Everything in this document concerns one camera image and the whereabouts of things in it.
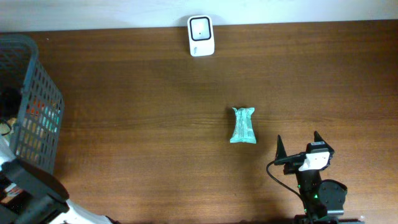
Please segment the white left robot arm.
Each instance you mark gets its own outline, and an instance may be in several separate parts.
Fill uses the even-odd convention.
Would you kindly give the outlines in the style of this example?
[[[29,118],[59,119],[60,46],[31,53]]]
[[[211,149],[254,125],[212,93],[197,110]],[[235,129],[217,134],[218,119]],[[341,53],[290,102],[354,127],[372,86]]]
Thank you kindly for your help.
[[[1,223],[116,223],[69,199],[50,173],[17,157],[1,134]]]

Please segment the mint green wipes pack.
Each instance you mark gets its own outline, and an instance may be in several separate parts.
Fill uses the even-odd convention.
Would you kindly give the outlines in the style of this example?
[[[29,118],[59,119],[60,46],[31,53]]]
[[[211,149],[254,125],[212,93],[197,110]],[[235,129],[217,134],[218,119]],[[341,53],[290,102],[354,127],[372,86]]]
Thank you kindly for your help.
[[[257,140],[254,134],[251,116],[255,108],[233,108],[236,122],[230,143],[249,143],[256,144]]]

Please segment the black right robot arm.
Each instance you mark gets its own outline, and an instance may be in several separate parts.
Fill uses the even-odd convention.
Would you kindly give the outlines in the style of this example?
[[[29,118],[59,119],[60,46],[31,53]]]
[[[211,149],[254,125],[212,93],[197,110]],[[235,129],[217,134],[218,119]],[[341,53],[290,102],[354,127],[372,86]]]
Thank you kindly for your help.
[[[307,144],[306,150],[288,156],[280,136],[272,164],[284,167],[284,175],[294,175],[298,191],[285,184],[279,184],[298,195],[303,203],[304,214],[296,215],[294,223],[338,223],[344,214],[347,186],[341,182],[321,178],[320,172],[330,166],[335,150],[314,132],[314,140]]]

